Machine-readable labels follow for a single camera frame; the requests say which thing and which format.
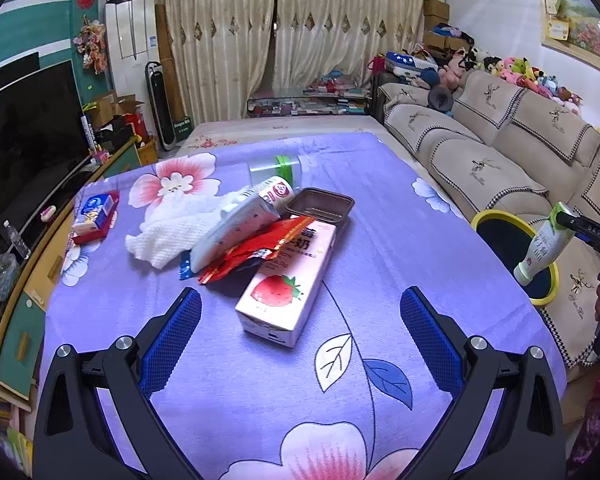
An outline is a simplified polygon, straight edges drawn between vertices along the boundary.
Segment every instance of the purple floral bedsheet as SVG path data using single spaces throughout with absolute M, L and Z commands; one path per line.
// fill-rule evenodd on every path
M 356 200 L 295 349 L 241 329 L 234 306 L 251 273 L 212 286 L 181 282 L 177 261 L 157 271 L 124 244 L 165 193 L 224 194 L 248 184 L 247 160 L 281 153 L 298 154 L 303 187 Z M 394 480 L 450 402 L 400 320 L 400 295 L 411 285 L 467 335 L 506 351 L 542 347 L 564 391 L 560 354 L 525 293 L 455 207 L 372 134 L 171 159 L 91 184 L 77 203 L 111 189 L 121 193 L 115 226 L 65 259 L 46 317 L 43 375 L 60 344 L 106 348 L 193 286 L 202 320 L 152 404 L 205 479 Z M 110 396 L 101 398 L 122 456 L 141 468 Z M 488 433 L 491 400 L 462 465 L 475 461 Z

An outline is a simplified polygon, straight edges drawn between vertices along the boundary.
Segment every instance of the strawberry milk carton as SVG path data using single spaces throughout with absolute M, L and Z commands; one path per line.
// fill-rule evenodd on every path
M 314 221 L 261 264 L 235 306 L 242 328 L 293 348 L 331 254 L 336 226 Z

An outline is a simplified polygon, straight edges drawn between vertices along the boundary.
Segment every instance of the tower fan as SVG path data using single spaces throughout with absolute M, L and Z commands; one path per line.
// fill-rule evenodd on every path
M 176 135 L 171 122 L 171 112 L 167 102 L 167 92 L 164 89 L 164 76 L 162 65 L 150 61 L 144 67 L 146 86 L 149 90 L 151 110 L 154 114 L 155 129 L 160 138 L 160 143 L 165 150 L 172 150 L 176 145 Z

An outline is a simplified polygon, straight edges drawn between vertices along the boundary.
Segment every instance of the artificial flower decoration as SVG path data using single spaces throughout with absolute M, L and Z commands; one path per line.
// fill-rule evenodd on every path
M 216 170 L 216 157 L 211 153 L 170 158 L 155 165 L 155 174 L 139 176 L 129 192 L 129 205 L 148 206 L 144 218 L 148 219 L 154 209 L 169 193 L 201 194 L 215 196 L 220 181 L 207 178 Z
M 74 45 L 82 54 L 82 67 L 93 66 L 96 74 L 101 74 L 107 69 L 105 30 L 103 23 L 98 20 L 89 22 L 85 17 L 80 34 L 74 38 Z

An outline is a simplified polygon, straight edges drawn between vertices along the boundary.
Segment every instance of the flat screen tv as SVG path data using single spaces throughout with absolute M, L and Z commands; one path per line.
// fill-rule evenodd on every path
M 60 211 L 91 176 L 81 115 L 70 60 L 0 89 L 0 254 L 17 255 L 5 220 L 33 251 L 48 228 L 40 212 Z
M 0 67 L 0 89 L 29 75 L 36 70 L 40 70 L 40 56 L 37 52 L 23 56 L 15 61 L 11 61 Z

